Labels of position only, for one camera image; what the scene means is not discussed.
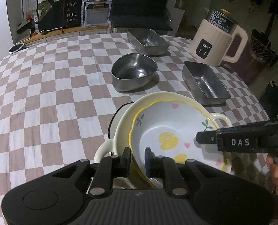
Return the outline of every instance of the white cabinet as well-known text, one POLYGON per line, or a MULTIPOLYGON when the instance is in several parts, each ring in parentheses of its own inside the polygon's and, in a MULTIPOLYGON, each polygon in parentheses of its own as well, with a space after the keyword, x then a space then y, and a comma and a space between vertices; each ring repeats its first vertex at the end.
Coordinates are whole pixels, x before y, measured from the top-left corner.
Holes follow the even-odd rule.
POLYGON ((66 34, 60 34, 60 35, 54 35, 51 37, 47 37, 46 41, 54 41, 54 40, 60 40, 60 39, 64 39, 64 38, 70 38, 70 37, 77 37, 79 36, 79 31, 77 32, 71 32, 71 33, 66 33, 66 34))
POLYGON ((121 34, 127 33, 127 30, 128 30, 128 29, 130 29, 130 28, 117 28, 116 33, 121 33, 121 34))
POLYGON ((106 34, 107 32, 108 32, 108 29, 86 30, 86 31, 80 31, 80 36, 82 36, 82 35, 106 34))
POLYGON ((46 38, 41 39, 41 40, 35 40, 35 41, 30 42, 30 43, 27 43, 26 47, 37 46, 37 45, 40 45, 40 44, 45 43, 45 42, 46 42, 46 38))

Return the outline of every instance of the kettle label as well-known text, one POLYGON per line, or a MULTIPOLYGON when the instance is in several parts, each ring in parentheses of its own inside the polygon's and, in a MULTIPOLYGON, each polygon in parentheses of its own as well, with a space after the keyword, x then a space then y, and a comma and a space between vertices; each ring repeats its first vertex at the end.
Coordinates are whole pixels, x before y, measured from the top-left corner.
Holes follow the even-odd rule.
POLYGON ((202 39, 199 45, 197 46, 196 54, 201 58, 205 59, 211 49, 212 49, 212 44, 202 39))

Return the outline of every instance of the cream ceramic pot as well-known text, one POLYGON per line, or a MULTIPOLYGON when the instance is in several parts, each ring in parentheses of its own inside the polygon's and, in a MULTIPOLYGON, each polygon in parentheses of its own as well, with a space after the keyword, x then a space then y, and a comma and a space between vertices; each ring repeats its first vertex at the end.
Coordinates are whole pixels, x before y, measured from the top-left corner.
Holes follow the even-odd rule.
MULTIPOLYGON (((197 107, 203 115, 212 120, 215 128, 219 128, 216 123, 216 119, 221 119, 226 122, 228 127, 232 127, 231 121, 223 114, 220 113, 209 113, 202 105, 200 105, 197 101, 172 92, 155 92, 143 96, 142 98, 135 101, 123 114, 120 122, 118 123, 115 135, 113 139, 105 141, 97 150, 94 156, 94 162, 100 162, 100 160, 105 156, 105 154, 109 152, 113 152, 115 155, 121 155, 125 147, 129 147, 129 132, 133 126, 133 120, 136 114, 145 107, 148 107, 155 101, 169 101, 171 99, 175 99, 178 101, 185 102, 188 105, 197 107)), ((231 171, 231 165, 229 165, 225 170, 225 172, 229 173, 231 171)), ((130 181, 128 185, 130 187, 135 187, 134 184, 130 181)))

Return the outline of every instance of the lemon pattern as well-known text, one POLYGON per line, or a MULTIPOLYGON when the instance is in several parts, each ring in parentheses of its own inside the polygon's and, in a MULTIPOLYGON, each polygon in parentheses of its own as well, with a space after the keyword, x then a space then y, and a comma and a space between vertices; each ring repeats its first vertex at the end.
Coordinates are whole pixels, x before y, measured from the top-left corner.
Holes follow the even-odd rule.
POLYGON ((173 133, 164 132, 159 135, 159 142, 162 143, 162 150, 171 150, 172 148, 177 146, 179 138, 176 137, 173 133))
POLYGON ((185 164, 186 158, 187 158, 186 154, 179 154, 176 157, 174 157, 174 161, 176 163, 185 164))

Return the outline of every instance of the human hand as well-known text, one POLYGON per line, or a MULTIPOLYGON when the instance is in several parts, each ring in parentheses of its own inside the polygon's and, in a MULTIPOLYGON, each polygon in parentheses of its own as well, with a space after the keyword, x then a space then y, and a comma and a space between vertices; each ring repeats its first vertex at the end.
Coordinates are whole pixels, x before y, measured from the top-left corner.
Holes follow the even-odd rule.
POLYGON ((270 174, 273 183, 276 185, 276 194, 278 195, 278 166, 270 154, 267 156, 267 164, 270 166, 270 174))

